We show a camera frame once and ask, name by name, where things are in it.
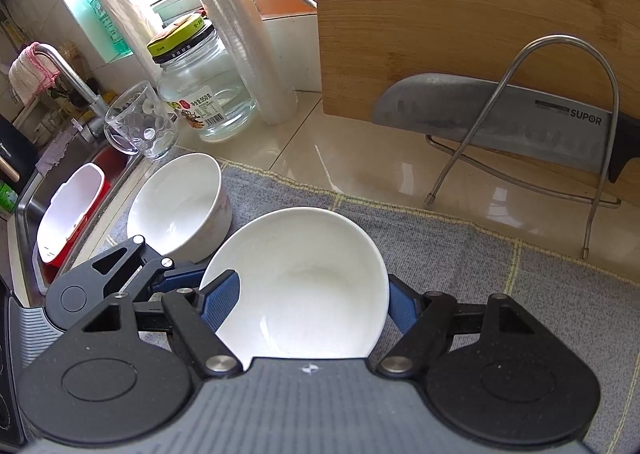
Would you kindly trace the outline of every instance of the jar lid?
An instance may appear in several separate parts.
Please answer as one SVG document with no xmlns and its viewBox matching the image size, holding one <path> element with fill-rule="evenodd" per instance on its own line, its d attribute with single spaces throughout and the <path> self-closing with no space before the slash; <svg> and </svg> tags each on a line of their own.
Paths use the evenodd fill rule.
<svg viewBox="0 0 640 454">
<path fill-rule="evenodd" d="M 207 38 L 215 28 L 198 12 L 174 20 L 146 45 L 154 62 L 163 64 L 187 52 Z"/>
</svg>

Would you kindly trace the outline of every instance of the pink-trimmed cloth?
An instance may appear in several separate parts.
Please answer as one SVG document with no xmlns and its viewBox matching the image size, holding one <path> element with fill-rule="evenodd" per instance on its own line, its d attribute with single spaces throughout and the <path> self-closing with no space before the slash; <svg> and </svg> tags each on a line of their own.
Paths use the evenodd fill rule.
<svg viewBox="0 0 640 454">
<path fill-rule="evenodd" d="M 36 55 L 34 42 L 23 49 L 9 69 L 9 81 L 25 106 L 41 92 L 46 91 L 56 81 L 60 71 L 44 55 Z"/>
</svg>

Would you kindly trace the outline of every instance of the barcode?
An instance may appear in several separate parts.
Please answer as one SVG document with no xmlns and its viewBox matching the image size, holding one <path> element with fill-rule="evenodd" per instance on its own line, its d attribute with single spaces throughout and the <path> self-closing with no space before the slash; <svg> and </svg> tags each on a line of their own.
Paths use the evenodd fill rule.
<svg viewBox="0 0 640 454">
<path fill-rule="evenodd" d="M 208 126 L 222 122 L 225 117 L 222 114 L 214 114 L 211 118 L 205 118 L 204 123 Z"/>
</svg>

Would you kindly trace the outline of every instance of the metal rack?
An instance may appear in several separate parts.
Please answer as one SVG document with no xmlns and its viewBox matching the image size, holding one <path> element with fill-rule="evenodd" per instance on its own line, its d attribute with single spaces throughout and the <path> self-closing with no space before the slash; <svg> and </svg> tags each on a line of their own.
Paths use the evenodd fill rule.
<svg viewBox="0 0 640 454">
<path fill-rule="evenodd" d="M 522 180 L 518 180 L 514 177 L 508 176 L 507 174 L 503 174 L 500 171 L 495 170 L 494 168 L 491 168 L 463 154 L 467 145 L 469 145 L 473 137 L 476 135 L 476 132 L 478 132 L 478 129 L 482 125 L 482 122 L 484 122 L 485 118 L 494 107 L 495 103 L 497 102 L 498 98 L 504 91 L 505 87 L 507 87 L 507 85 L 509 84 L 509 80 L 515 73 L 516 69 L 518 69 L 518 67 L 520 66 L 520 64 L 522 64 L 524 59 L 526 59 L 529 55 L 531 55 L 531 53 L 533 53 L 535 50 L 542 48 L 543 46 L 549 46 L 550 44 L 569 44 L 570 46 L 575 46 L 585 50 L 600 63 L 600 65 L 604 68 L 604 71 L 606 71 L 607 76 L 609 77 L 609 81 L 611 82 L 611 89 L 613 94 L 613 110 L 612 110 L 612 116 L 611 116 L 611 123 L 609 125 L 609 134 L 607 137 L 607 146 L 605 150 L 605 156 L 604 156 L 604 160 L 602 161 L 602 167 L 600 169 L 600 179 L 598 181 L 596 193 L 593 198 L 588 198 L 585 196 L 577 196 L 577 195 L 573 195 L 565 192 L 558 192 L 556 190 L 544 188 L 544 187 L 533 185 L 531 183 L 528 183 Z M 443 167 L 442 171 L 440 172 L 440 175 L 438 176 L 438 179 L 436 180 L 431 191 L 429 192 L 429 195 L 424 200 L 424 204 L 425 206 L 428 206 L 435 201 L 436 194 L 438 193 L 438 190 L 440 189 L 442 183 L 444 182 L 444 179 L 447 177 L 447 174 L 452 169 L 456 161 L 459 159 L 462 159 L 463 161 L 473 165 L 474 167 L 478 167 L 479 169 L 484 170 L 485 172 L 492 174 L 493 176 L 496 176 L 510 183 L 516 184 L 520 187 L 532 190 L 534 192 L 538 192 L 538 193 L 546 194 L 548 196 L 552 196 L 555 198 L 560 198 L 560 199 L 565 199 L 570 201 L 590 203 L 591 209 L 589 211 L 589 215 L 587 217 L 587 223 L 584 229 L 584 242 L 583 242 L 582 251 L 580 254 L 580 257 L 582 259 L 587 259 L 589 256 L 589 241 L 591 239 L 591 225 L 593 223 L 593 218 L 595 217 L 595 213 L 598 206 L 605 206 L 607 208 L 617 208 L 620 206 L 620 203 L 621 203 L 620 199 L 616 199 L 613 202 L 607 202 L 607 201 L 601 202 L 600 200 L 600 198 L 602 197 L 604 182 L 607 178 L 609 161 L 611 160 L 611 153 L 613 150 L 613 141 L 616 134 L 616 127 L 618 126 L 619 110 L 620 110 L 620 90 L 618 88 L 618 81 L 616 80 L 616 76 L 613 73 L 613 69 L 597 49 L 595 49 L 591 44 L 582 40 L 581 38 L 578 38 L 572 35 L 566 35 L 566 34 L 547 35 L 545 37 L 536 39 L 530 42 L 529 44 L 527 44 L 516 55 L 516 58 L 511 62 L 511 65 L 507 68 L 507 71 L 504 73 L 504 75 L 500 79 L 500 82 L 498 83 L 494 93 L 486 102 L 486 104 L 480 111 L 480 114 L 476 118 L 474 124 L 472 125 L 471 129 L 469 129 L 469 132 L 466 134 L 466 136 L 460 143 L 460 146 L 456 150 L 453 150 L 450 147 L 446 147 L 445 145 L 438 144 L 429 135 L 426 136 L 427 142 L 430 145 L 437 148 L 438 150 L 448 152 L 449 154 L 451 154 L 451 158 L 449 159 L 447 164 Z"/>
</svg>

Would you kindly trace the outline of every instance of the placemat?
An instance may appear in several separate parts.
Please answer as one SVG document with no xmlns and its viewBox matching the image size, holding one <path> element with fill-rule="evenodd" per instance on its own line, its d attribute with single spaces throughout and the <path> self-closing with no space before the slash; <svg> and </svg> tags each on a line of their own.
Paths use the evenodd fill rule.
<svg viewBox="0 0 640 454">
<path fill-rule="evenodd" d="M 188 152 L 175 147 L 152 167 Z M 230 235 L 274 210 L 325 208 L 363 228 L 382 253 L 388 272 L 420 293 L 440 290 L 476 304 L 484 304 L 495 292 L 513 297 L 598 377 L 602 399 L 586 443 L 602 454 L 635 452 L 640 444 L 640 282 L 465 220 L 346 196 L 218 161 L 233 207 Z M 133 197 L 98 251 L 127 238 Z M 400 336 L 388 318 L 372 360 L 382 358 Z M 473 340 L 466 336 L 455 346 Z"/>
</svg>

